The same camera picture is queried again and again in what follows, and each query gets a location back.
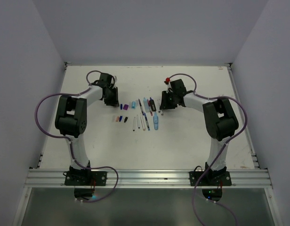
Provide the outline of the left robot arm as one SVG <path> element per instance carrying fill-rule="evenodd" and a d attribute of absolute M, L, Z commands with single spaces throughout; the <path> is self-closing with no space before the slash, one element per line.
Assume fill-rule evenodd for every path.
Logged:
<path fill-rule="evenodd" d="M 75 178 L 82 184 L 91 182 L 90 161 L 86 154 L 84 132 L 87 128 L 88 107 L 96 101 L 106 106 L 119 107 L 116 78 L 108 73 L 100 73 L 98 80 L 89 84 L 87 90 L 79 94 L 62 94 L 59 98 L 55 128 L 68 142 L 71 169 L 78 170 Z"/>

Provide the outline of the light blue highlighter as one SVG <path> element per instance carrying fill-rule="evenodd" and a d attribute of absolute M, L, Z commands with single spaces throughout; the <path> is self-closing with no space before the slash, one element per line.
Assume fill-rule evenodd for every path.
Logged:
<path fill-rule="evenodd" d="M 144 103 L 145 112 L 149 113 L 150 109 L 149 109 L 147 98 L 145 98 L 145 97 L 143 98 L 143 103 Z"/>

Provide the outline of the light blue correction tape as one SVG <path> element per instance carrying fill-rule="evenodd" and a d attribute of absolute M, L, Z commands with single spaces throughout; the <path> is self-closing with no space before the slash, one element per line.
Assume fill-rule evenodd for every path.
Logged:
<path fill-rule="evenodd" d="M 159 128 L 159 118 L 158 118 L 157 112 L 154 112 L 154 114 L 153 114 L 153 125 L 154 125 L 154 129 L 158 130 L 158 128 Z"/>

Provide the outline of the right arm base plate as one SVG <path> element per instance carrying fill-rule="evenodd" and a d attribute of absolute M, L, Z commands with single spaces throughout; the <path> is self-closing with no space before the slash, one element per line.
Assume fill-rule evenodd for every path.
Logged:
<path fill-rule="evenodd" d="M 203 171 L 190 171 L 189 180 L 190 185 L 195 186 L 198 179 L 203 174 Z M 198 186 L 231 186 L 231 175 L 229 171 L 225 173 L 215 174 L 208 172 L 198 183 Z"/>

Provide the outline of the blue ink gel pen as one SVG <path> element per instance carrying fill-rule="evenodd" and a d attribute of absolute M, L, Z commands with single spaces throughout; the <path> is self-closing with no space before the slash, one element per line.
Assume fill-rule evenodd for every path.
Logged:
<path fill-rule="evenodd" d="M 144 113 L 144 118 L 145 118 L 147 129 L 148 129 L 148 131 L 150 131 L 149 121 L 148 121 L 148 118 L 146 116 L 146 113 Z"/>

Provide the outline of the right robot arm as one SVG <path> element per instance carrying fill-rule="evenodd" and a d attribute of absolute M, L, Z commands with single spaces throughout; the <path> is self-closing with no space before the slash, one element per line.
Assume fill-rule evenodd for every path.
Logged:
<path fill-rule="evenodd" d="M 210 152 L 205 163 L 204 179 L 210 185 L 216 184 L 226 172 L 227 141 L 239 127 L 230 100 L 220 97 L 204 97 L 195 91 L 188 91 L 181 79 L 166 78 L 167 89 L 162 92 L 162 110 L 178 106 L 195 109 L 204 115 L 205 126 L 211 137 Z"/>

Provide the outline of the white slim pen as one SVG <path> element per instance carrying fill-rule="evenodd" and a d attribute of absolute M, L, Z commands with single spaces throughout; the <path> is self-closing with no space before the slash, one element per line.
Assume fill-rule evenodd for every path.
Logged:
<path fill-rule="evenodd" d="M 158 103 L 158 112 L 161 113 L 161 109 L 160 109 L 160 100 L 159 100 L 159 99 L 157 100 L 157 103 Z"/>

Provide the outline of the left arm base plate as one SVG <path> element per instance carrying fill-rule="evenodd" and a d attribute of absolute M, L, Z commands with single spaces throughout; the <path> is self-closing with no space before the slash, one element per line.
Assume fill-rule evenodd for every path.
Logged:
<path fill-rule="evenodd" d="M 67 171 L 63 175 L 66 186 L 105 186 L 107 180 L 106 171 Z"/>

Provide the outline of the aluminium front rail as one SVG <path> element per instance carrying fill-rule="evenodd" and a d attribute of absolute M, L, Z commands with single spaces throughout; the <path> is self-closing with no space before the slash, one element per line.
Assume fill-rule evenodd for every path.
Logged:
<path fill-rule="evenodd" d="M 30 169 L 24 186 L 29 188 L 65 187 L 66 169 Z M 106 170 L 104 188 L 112 188 L 118 179 L 118 188 L 169 188 L 189 189 L 196 177 L 191 170 Z M 267 170 L 230 169 L 212 182 L 211 188 L 271 188 L 272 182 Z"/>

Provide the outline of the purple ink gel pen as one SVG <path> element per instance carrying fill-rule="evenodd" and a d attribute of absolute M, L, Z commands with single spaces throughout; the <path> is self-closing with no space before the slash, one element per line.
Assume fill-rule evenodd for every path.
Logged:
<path fill-rule="evenodd" d="M 140 99 L 138 99 L 138 102 L 139 102 L 139 106 L 140 106 L 141 113 L 142 113 L 143 116 L 145 116 L 145 112 L 144 112 L 144 110 L 143 110 L 143 106 L 142 106 L 142 104 L 141 104 Z"/>

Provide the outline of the pink ink gel pen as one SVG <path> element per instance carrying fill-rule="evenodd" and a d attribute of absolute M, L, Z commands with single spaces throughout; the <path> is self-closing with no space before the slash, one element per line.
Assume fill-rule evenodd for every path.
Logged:
<path fill-rule="evenodd" d="M 147 99 L 147 104 L 148 104 L 150 115 L 153 116 L 153 112 L 152 112 L 152 108 L 151 108 L 151 104 L 150 104 L 149 99 Z"/>

